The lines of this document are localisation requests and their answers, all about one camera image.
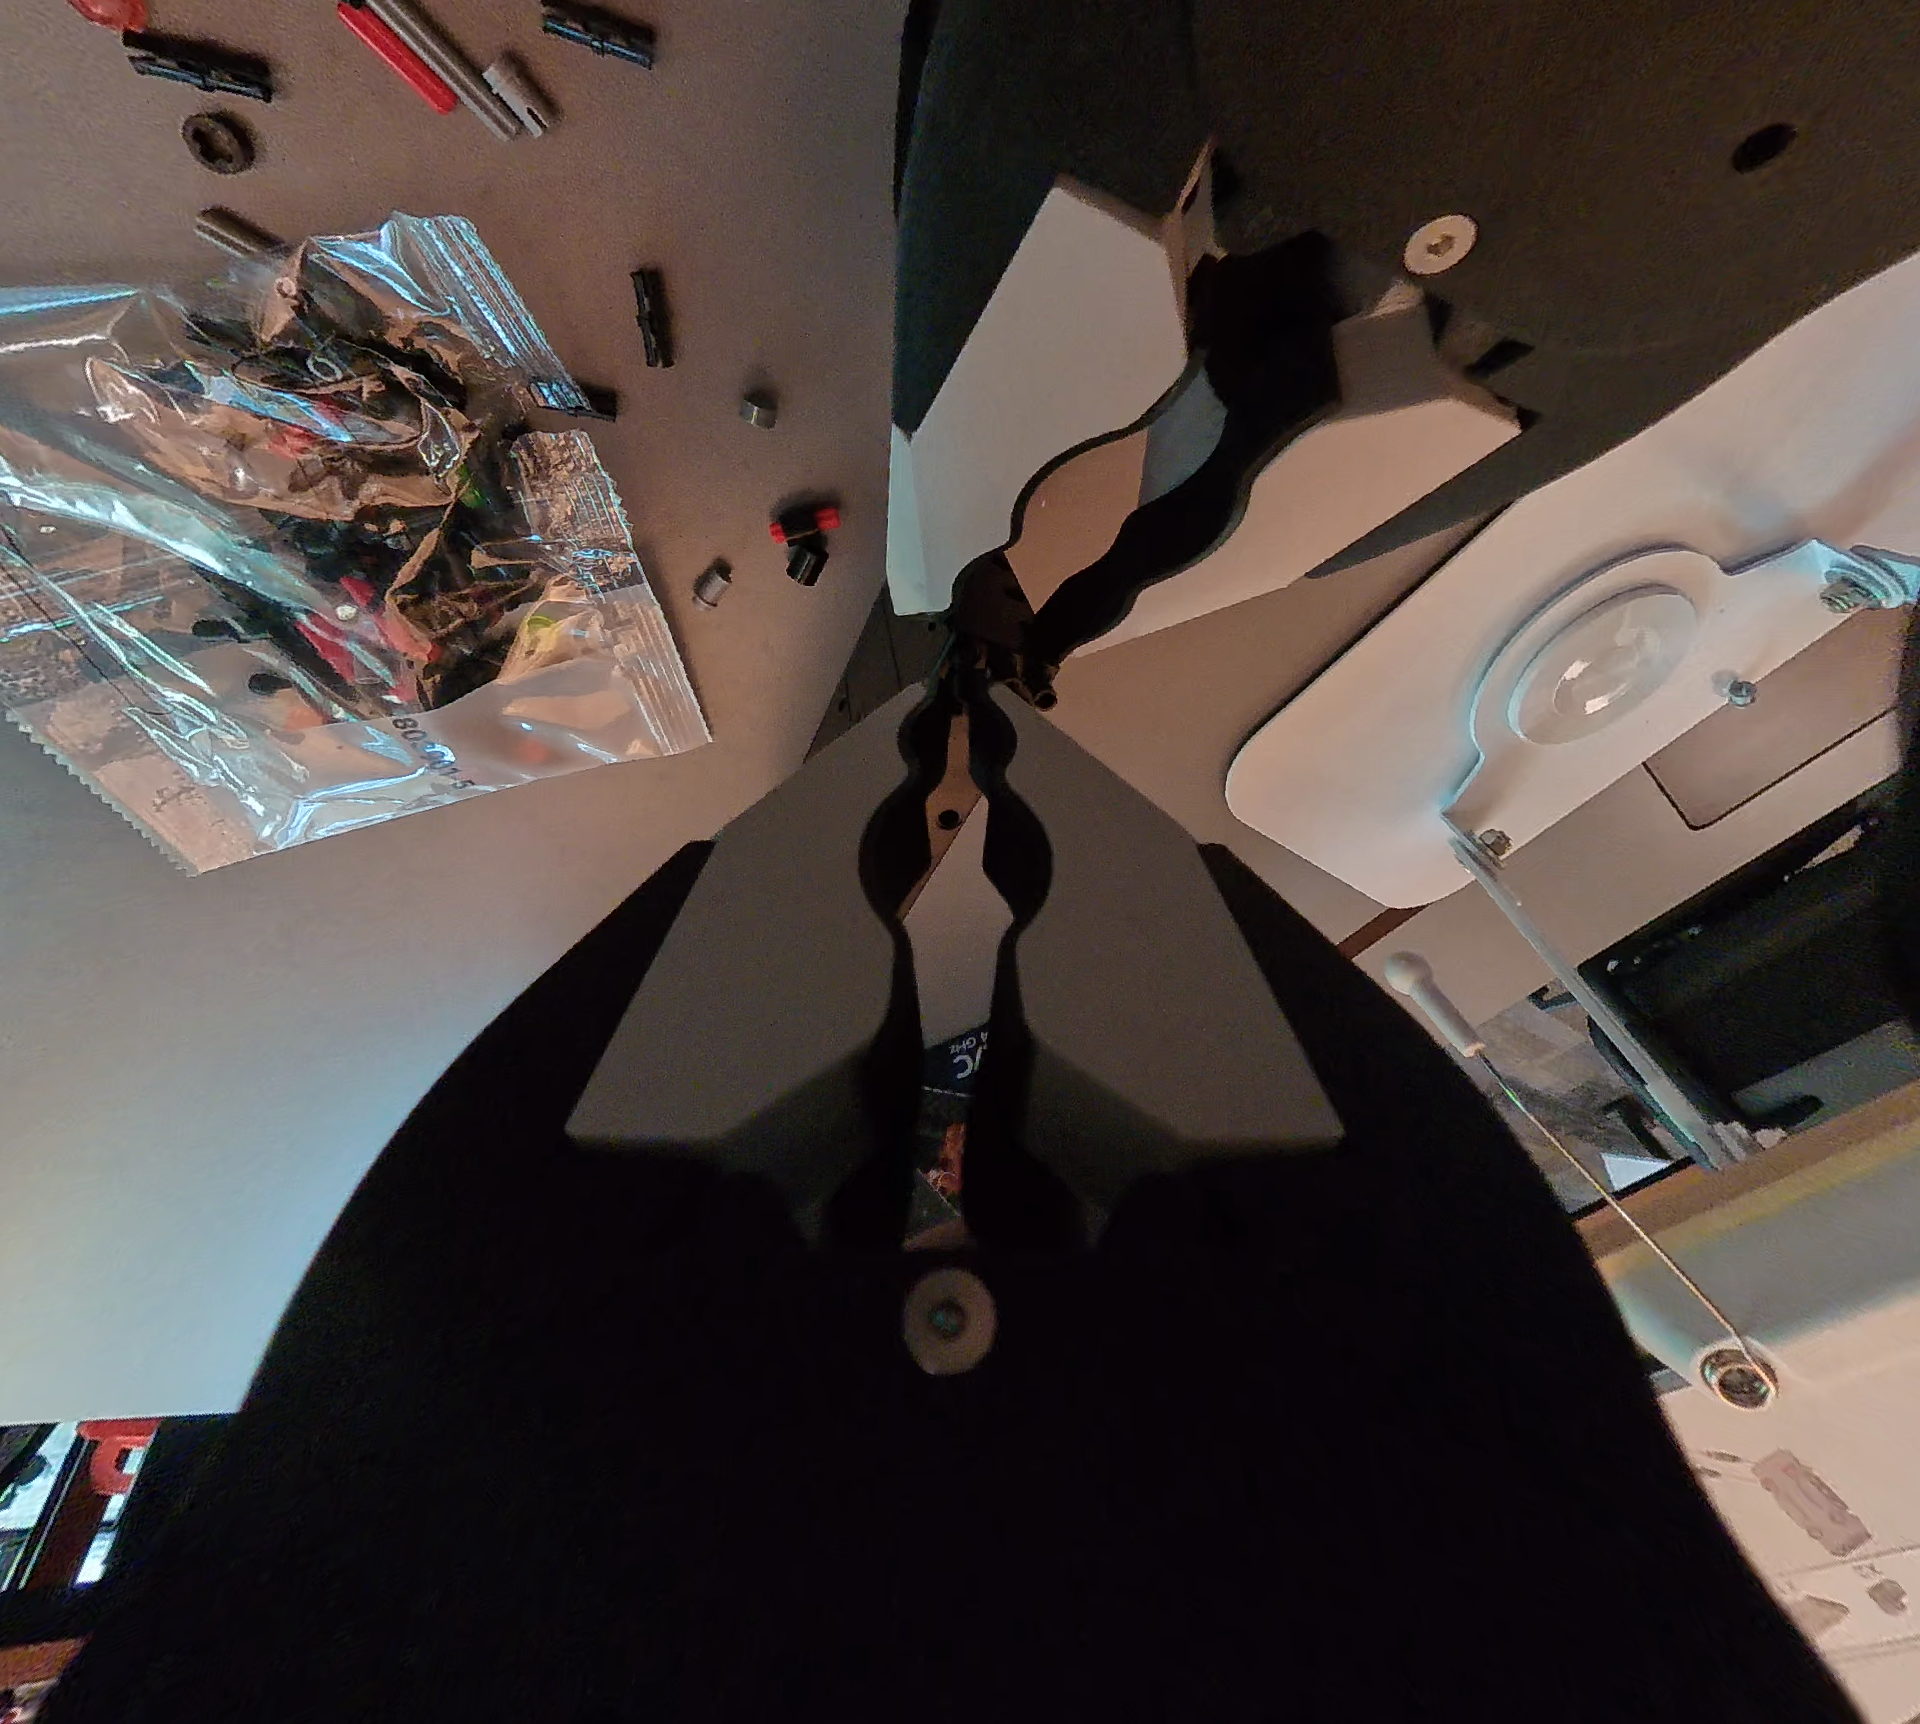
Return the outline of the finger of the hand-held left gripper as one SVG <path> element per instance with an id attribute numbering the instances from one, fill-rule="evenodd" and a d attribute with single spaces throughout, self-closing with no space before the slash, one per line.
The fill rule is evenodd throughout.
<path id="1" fill-rule="evenodd" d="M 1517 412 L 1433 344 L 1428 298 L 1393 284 L 1327 332 L 1331 402 L 1262 438 L 1205 375 L 1147 428 L 1140 499 L 1036 609 L 1057 666 L 1283 589 L 1522 436 Z"/>
<path id="2" fill-rule="evenodd" d="M 1143 430 L 1188 374 L 1188 278 L 1203 173 L 1146 218 L 1060 179 L 1019 239 L 923 418 L 892 428 L 886 585 L 942 615 L 1004 551 L 1042 602 L 1111 540 L 1140 495 Z"/>

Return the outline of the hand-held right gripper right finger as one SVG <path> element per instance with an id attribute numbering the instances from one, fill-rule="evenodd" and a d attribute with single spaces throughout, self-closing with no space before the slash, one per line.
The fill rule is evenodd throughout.
<path id="1" fill-rule="evenodd" d="M 1342 1117 L 1195 838 L 1011 688 L 969 706 L 1010 919 L 967 1117 L 967 1227 L 1077 1247 L 1143 1180 L 1314 1155 Z"/>

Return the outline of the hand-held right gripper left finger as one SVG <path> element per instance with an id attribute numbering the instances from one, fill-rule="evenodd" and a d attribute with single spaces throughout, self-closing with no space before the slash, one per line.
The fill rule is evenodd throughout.
<path id="1" fill-rule="evenodd" d="M 761 1180 L 848 1238 L 898 1233 L 922 1091 L 903 909 L 946 767 L 947 704 L 911 684 L 724 824 L 565 1135 Z"/>

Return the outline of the clear plastic parts bag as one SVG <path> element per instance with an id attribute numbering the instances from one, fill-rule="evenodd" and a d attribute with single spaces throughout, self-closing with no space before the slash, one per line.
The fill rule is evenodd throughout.
<path id="1" fill-rule="evenodd" d="M 6 287 L 3 717 L 189 874 L 708 745 L 589 410 L 461 215 Z"/>

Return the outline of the white book stand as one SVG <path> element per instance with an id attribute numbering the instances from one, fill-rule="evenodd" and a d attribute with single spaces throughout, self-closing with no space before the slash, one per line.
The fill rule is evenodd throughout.
<path id="1" fill-rule="evenodd" d="M 1668 1088 L 1757 1106 L 1891 1022 L 1899 714 L 1693 829 L 1644 763 L 1783 663 L 1916 630 L 1916 259 L 1501 511 L 1235 754 L 1238 822 L 1388 909 L 1458 1003 L 1580 979 Z"/>

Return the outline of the long grey axle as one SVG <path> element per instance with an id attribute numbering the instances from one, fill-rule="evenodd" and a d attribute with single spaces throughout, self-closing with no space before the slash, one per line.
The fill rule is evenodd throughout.
<path id="1" fill-rule="evenodd" d="M 373 16 L 435 74 L 491 136 L 513 141 L 523 133 L 515 112 L 493 91 L 461 48 L 413 0 L 365 0 Z"/>

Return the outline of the long red axle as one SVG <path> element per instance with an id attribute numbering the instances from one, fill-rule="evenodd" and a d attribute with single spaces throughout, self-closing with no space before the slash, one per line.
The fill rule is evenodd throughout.
<path id="1" fill-rule="evenodd" d="M 443 76 L 372 6 L 335 2 L 348 31 L 435 116 L 450 116 L 460 98 Z"/>

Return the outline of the building instruction booklet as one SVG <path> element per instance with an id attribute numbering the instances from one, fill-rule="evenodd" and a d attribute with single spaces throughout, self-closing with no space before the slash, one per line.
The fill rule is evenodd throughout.
<path id="1" fill-rule="evenodd" d="M 1916 1365 L 1786 1383 L 1764 1407 L 1660 1395 L 1775 1601 L 1873 1721 L 1917 1718 Z"/>

